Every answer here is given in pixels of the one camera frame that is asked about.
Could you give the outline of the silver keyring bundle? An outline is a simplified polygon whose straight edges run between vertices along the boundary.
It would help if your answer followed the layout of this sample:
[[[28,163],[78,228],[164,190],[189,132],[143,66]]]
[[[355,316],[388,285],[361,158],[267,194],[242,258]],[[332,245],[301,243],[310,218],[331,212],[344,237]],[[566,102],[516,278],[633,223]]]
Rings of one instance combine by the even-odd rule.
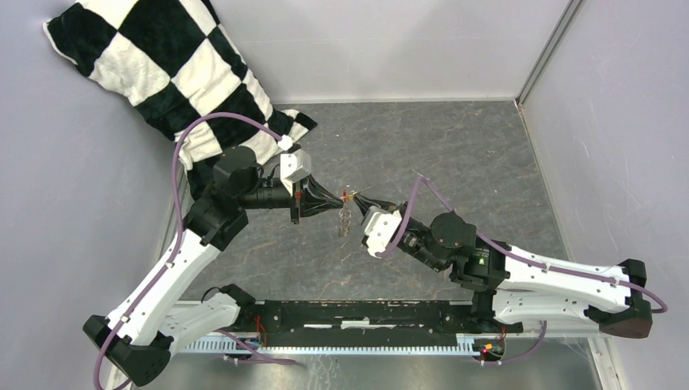
[[[349,234],[352,212],[349,208],[343,207],[339,211],[338,237],[344,238]]]

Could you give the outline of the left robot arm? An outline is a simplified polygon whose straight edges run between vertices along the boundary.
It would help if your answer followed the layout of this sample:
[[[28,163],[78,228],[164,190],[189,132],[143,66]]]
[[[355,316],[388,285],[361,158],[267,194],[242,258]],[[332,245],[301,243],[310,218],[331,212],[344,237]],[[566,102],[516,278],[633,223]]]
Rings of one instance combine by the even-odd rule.
[[[221,288],[182,314],[170,313],[196,276],[248,225],[248,210],[287,209],[298,223],[343,207],[340,197],[312,176],[304,150],[279,157],[279,174],[264,176],[252,149],[226,149],[154,268],[116,309],[84,323],[85,335],[99,349],[98,359],[117,367],[126,384],[149,384],[182,348],[211,332],[228,326],[241,332],[254,324],[255,309],[232,295],[233,287]]]

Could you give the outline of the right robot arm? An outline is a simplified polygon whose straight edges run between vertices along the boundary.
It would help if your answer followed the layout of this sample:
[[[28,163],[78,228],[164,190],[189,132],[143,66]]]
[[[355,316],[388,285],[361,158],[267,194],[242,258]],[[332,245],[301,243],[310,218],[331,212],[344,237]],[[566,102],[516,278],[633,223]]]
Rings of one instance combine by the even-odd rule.
[[[456,212],[426,226],[406,218],[407,203],[353,196],[364,220],[363,246],[382,258],[396,248],[473,292],[471,325],[489,332],[524,322],[595,324],[610,336],[643,339],[652,328],[652,305],[642,293],[644,262],[591,266],[530,253],[489,240]]]

